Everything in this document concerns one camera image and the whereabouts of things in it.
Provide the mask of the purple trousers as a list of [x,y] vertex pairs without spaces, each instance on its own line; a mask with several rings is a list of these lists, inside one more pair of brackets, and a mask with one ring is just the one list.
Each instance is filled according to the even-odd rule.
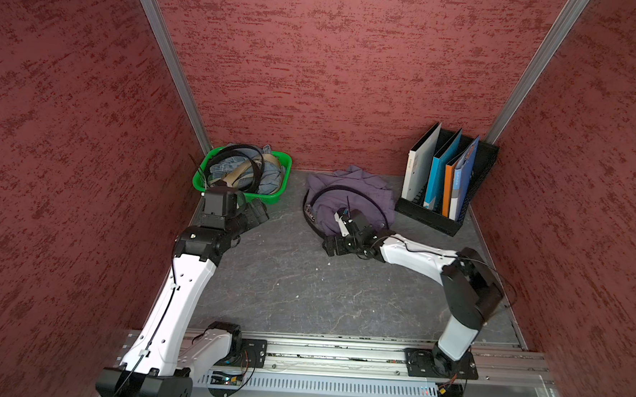
[[335,214],[351,209],[365,215],[376,230],[390,229],[394,222],[395,199],[389,184],[376,174],[355,165],[332,173],[310,173],[304,208],[316,229],[324,236],[339,235]]

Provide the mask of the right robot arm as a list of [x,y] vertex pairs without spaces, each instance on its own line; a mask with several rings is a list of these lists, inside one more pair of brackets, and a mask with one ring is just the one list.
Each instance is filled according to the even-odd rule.
[[434,356],[447,363],[464,358],[484,325],[505,299],[494,271],[473,249],[453,252],[417,243],[399,234],[330,235],[328,256],[355,254],[365,260],[404,267],[438,283],[450,311]]

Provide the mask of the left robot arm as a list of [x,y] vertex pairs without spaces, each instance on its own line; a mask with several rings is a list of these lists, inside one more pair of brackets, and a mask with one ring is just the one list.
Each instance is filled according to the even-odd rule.
[[100,397],[191,397],[194,383],[218,364],[240,369],[231,377],[239,384],[249,380],[259,355],[245,345],[240,326],[213,322],[188,349],[182,343],[223,254],[268,218],[260,200],[247,201],[231,188],[205,194],[201,222],[176,239],[171,269],[142,331],[118,367],[105,368],[96,381]]

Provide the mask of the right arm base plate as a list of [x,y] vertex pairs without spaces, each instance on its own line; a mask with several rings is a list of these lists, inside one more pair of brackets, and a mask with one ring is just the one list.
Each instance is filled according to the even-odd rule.
[[406,368],[409,377],[437,380],[478,380],[477,365],[470,350],[460,360],[451,361],[439,350],[404,349]]

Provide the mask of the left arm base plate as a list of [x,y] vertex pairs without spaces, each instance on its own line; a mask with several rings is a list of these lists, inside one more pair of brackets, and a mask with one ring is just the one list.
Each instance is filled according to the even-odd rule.
[[241,348],[223,365],[228,368],[240,369],[241,371],[263,368],[266,362],[267,349],[268,341],[266,340],[244,338]]

